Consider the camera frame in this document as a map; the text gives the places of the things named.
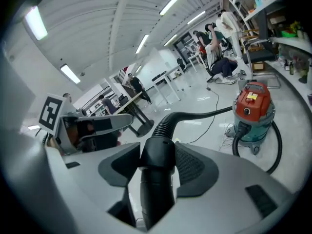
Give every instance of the ceiling light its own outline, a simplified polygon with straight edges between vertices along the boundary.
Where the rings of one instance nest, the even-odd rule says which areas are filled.
[[[190,24],[192,21],[196,20],[197,18],[199,18],[201,15],[204,15],[205,11],[203,11],[202,13],[198,14],[196,17],[194,17],[192,20],[190,20],[187,24]]]
[[[138,48],[137,48],[137,50],[136,50],[136,54],[137,54],[138,52],[140,52],[140,50],[141,50],[141,48],[143,47],[143,45],[144,45],[146,39],[148,38],[148,36],[149,36],[149,35],[145,35],[145,36],[143,37],[143,39],[142,39],[140,45],[138,46]]]
[[[37,6],[33,7],[25,16],[26,22],[33,32],[37,40],[44,38],[48,32],[42,22],[39,9]]]
[[[79,78],[74,74],[73,71],[71,71],[71,69],[67,66],[67,64],[63,65],[60,70],[70,79],[72,80],[74,83],[79,83],[80,80]]]
[[[163,16],[170,9],[170,7],[175,4],[176,1],[178,1],[178,0],[170,0],[166,4],[166,6],[160,11],[160,15]]]
[[[173,37],[171,37],[170,40],[167,41],[164,46],[167,46],[174,38],[176,38],[176,36],[177,36],[177,34],[175,34]]]
[[[33,125],[33,126],[28,127],[29,130],[34,130],[34,129],[38,129],[38,128],[40,128],[38,125]]]
[[[141,67],[142,67],[142,65],[140,65],[140,66],[138,67],[138,69],[136,70],[136,73],[140,70]]]

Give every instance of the chair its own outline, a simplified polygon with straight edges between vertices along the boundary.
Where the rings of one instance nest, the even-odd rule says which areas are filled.
[[[261,61],[275,61],[276,54],[273,51],[272,44],[269,40],[268,26],[267,26],[267,13],[265,10],[259,12],[259,15],[256,18],[256,21],[259,26],[259,36],[256,39],[249,39],[244,42],[245,54],[243,54],[243,60],[245,64],[249,64],[252,79],[253,76],[264,76],[264,75],[274,75],[277,79],[278,86],[268,86],[268,88],[279,89],[281,83],[276,75],[273,72],[263,72],[263,73],[254,73],[252,63],[261,62]],[[255,44],[262,44],[263,49],[258,49],[256,51],[249,51],[249,48]]]

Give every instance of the black hose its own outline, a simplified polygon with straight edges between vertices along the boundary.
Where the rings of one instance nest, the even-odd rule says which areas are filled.
[[[276,157],[274,164],[271,166],[271,168],[269,170],[266,171],[268,174],[272,174],[276,170],[276,168],[278,167],[278,165],[281,161],[281,158],[282,158],[282,150],[283,150],[282,136],[281,136],[281,133],[279,132],[279,129],[278,129],[276,123],[274,122],[274,120],[272,121],[272,126],[273,126],[273,129],[274,129],[276,137],[277,137],[278,148],[277,148],[277,157]],[[240,155],[238,153],[238,142],[239,141],[240,141],[240,137],[236,135],[234,137],[233,143],[232,143],[233,155],[238,156],[238,157],[240,157]]]
[[[203,114],[173,112],[161,120],[161,122],[156,126],[152,137],[165,137],[172,139],[176,125],[182,120],[209,118],[231,110],[232,106]]]

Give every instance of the floor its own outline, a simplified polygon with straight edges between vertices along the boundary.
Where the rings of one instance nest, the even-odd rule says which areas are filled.
[[[247,73],[246,77],[249,78],[250,71],[248,67],[242,61],[239,61],[238,64],[237,70],[245,70]],[[178,77],[175,79],[176,85],[180,89],[178,94],[181,101],[177,100],[167,84],[162,85],[161,91],[166,95],[169,101],[168,104],[165,103],[154,88],[148,90],[153,104],[149,105],[144,100],[141,100],[138,104],[146,116],[155,121],[153,129],[142,138],[136,138],[130,130],[126,130],[119,139],[121,143],[140,142],[141,150],[143,150],[145,141],[152,135],[154,128],[165,115],[175,111],[192,113],[214,111],[218,98],[212,91],[219,95],[218,109],[232,105],[233,99],[238,95],[237,83],[233,85],[210,83],[209,87],[211,91],[208,91],[206,89],[206,79],[209,75],[201,65],[195,67],[198,71],[197,73],[193,68],[189,68],[186,77]],[[188,87],[185,78],[188,79],[191,87]],[[294,193],[300,190],[306,174],[310,170],[312,153],[309,146],[312,144],[312,130],[300,101],[282,79],[280,79],[280,82],[280,89],[270,90],[273,102],[276,106],[274,120],[281,132],[283,140],[282,159],[272,176]],[[273,83],[276,83],[276,80],[269,79],[269,84]],[[196,140],[207,130],[212,120],[213,118],[211,117],[180,122],[175,128],[173,140],[179,140],[183,143]],[[195,141],[193,145],[232,154],[232,141],[226,138],[224,133],[227,127],[231,126],[233,120],[234,115],[232,111],[215,116],[207,133],[199,140]],[[135,119],[132,126],[137,129],[140,126],[140,122]],[[262,169],[267,170],[276,158],[276,150],[276,136],[274,131],[270,129],[266,140],[261,145],[261,150],[258,155],[252,155],[249,149],[245,147],[240,148],[240,155]],[[177,172],[173,175],[173,183],[174,189],[179,187]],[[138,169],[129,184],[130,198],[136,218],[142,217],[139,191],[140,170]]]

